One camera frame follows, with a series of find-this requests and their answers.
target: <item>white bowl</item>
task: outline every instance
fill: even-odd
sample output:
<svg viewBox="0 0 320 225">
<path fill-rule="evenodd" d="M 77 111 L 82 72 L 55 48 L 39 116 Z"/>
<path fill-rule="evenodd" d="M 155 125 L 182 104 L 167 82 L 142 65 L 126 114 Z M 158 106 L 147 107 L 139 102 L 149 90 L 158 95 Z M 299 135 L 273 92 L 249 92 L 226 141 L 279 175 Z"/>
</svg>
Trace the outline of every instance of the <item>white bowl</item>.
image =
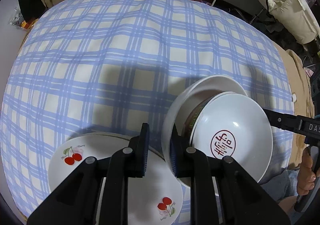
<svg viewBox="0 0 320 225">
<path fill-rule="evenodd" d="M 220 96 L 225 95 L 225 94 L 229 94 L 229 93 L 234 93 L 234 92 L 222 92 L 222 93 L 214 96 L 214 97 L 213 97 L 210 101 L 208 101 L 208 103 L 203 107 L 202 111 L 200 112 L 197 120 L 195 121 L 195 123 L 194 123 L 194 125 L 193 125 L 193 129 L 192 129 L 192 132 L 191 132 L 191 135 L 190 135 L 190 139 L 189 139 L 190 145 L 191 145 L 191 141 L 192 141 L 193 134 L 194 134 L 194 132 L 195 132 L 195 127 L 197 126 L 197 123 L 198 123 L 198 121 L 199 121 L 202 113 L 204 112 L 204 110 L 206 109 L 206 107 L 209 105 L 209 102 L 212 102 L 213 100 L 219 98 Z"/>
<path fill-rule="evenodd" d="M 259 104 L 229 93 L 210 100 L 201 111 L 191 145 L 210 157 L 232 156 L 259 182 L 271 160 L 273 138 Z"/>
<path fill-rule="evenodd" d="M 183 125 L 192 110 L 202 101 L 221 92 L 235 92 L 246 96 L 242 86 L 232 78 L 224 75 L 212 75 L 203 78 L 183 91 L 171 104 L 161 133 L 161 146 L 164 159 L 172 172 L 170 162 L 170 140 L 173 125 L 176 124 L 178 134 L 181 134 Z"/>
</svg>

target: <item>white plate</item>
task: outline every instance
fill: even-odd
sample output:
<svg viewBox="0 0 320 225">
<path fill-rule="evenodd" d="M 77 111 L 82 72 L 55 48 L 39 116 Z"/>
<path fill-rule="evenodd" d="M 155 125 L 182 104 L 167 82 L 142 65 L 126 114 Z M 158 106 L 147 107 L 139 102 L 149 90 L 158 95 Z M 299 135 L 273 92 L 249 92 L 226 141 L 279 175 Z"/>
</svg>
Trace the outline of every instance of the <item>white plate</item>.
<svg viewBox="0 0 320 225">
<path fill-rule="evenodd" d="M 195 127 L 192 146 L 207 156 L 232 156 L 257 182 L 272 155 L 271 126 L 263 109 L 251 98 L 230 93 L 212 99 Z"/>
<path fill-rule="evenodd" d="M 226 91 L 246 95 L 242 86 L 231 77 L 225 75 L 211 75 L 198 80 L 196 83 L 189 86 L 173 101 L 164 119 L 161 132 L 161 146 L 164 159 L 171 171 L 170 140 L 173 125 L 176 124 L 178 134 L 181 134 L 181 130 L 187 117 L 199 103 L 220 92 Z M 184 186 L 189 187 L 189 185 L 184 183 L 181 179 L 178 180 Z"/>
<path fill-rule="evenodd" d="M 95 156 L 98 160 L 110 157 L 128 144 L 127 140 L 121 138 L 94 133 L 68 140 L 58 147 L 51 158 L 48 169 L 50 190 L 53 191 L 88 156 Z M 74 161 L 73 165 L 66 164 L 66 156 L 69 154 L 72 157 L 73 153 L 76 154 L 76 159 L 81 160 Z M 128 224 L 170 225 L 179 215 L 182 203 L 181 184 L 165 161 L 149 150 L 145 177 L 129 178 Z"/>
</svg>

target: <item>finger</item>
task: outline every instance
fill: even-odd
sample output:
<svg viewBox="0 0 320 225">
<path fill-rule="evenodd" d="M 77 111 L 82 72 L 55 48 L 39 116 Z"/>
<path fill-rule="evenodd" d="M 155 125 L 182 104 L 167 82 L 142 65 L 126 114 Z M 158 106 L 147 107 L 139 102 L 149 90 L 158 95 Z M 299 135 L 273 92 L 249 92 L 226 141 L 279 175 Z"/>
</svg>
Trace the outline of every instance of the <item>finger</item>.
<svg viewBox="0 0 320 225">
<path fill-rule="evenodd" d="M 302 163 L 301 163 L 301 165 L 304 165 L 305 167 L 311 168 L 312 167 L 312 163 L 313 163 L 313 160 L 312 160 L 312 157 L 309 155 L 309 149 L 305 148 L 303 153 L 302 153 Z"/>
<path fill-rule="evenodd" d="M 299 195 L 307 195 L 309 193 L 309 191 L 308 190 L 303 190 L 299 186 L 297 186 L 297 193 Z"/>
<path fill-rule="evenodd" d="M 309 191 L 309 190 L 312 190 L 315 187 L 315 183 L 314 182 L 308 182 L 308 183 L 305 183 L 304 185 L 299 183 L 298 186 L 303 190 Z"/>
<path fill-rule="evenodd" d="M 298 183 L 299 184 L 306 184 L 308 182 L 314 182 L 316 179 L 316 175 L 311 171 L 311 168 L 305 167 L 302 165 L 300 167 L 298 173 Z"/>
</svg>

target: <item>checkered fabric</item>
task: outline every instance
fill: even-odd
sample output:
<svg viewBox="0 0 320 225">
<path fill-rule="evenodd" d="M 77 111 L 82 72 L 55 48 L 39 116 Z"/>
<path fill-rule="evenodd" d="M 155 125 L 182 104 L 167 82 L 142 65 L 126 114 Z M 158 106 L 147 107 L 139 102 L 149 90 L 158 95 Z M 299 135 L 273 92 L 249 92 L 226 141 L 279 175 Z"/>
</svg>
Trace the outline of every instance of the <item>checkered fabric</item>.
<svg viewBox="0 0 320 225">
<path fill-rule="evenodd" d="M 135 136 L 161 128 L 173 100 L 197 80 L 224 74 L 267 109 L 293 113 L 278 51 L 244 21 L 190 0 L 66 0 L 31 30 L 12 67 L 1 111 L 1 154 L 18 208 L 48 196 L 54 151 L 79 134 Z M 285 168 L 292 133 L 273 129 L 266 178 Z M 188 224 L 189 190 L 178 219 Z"/>
</svg>

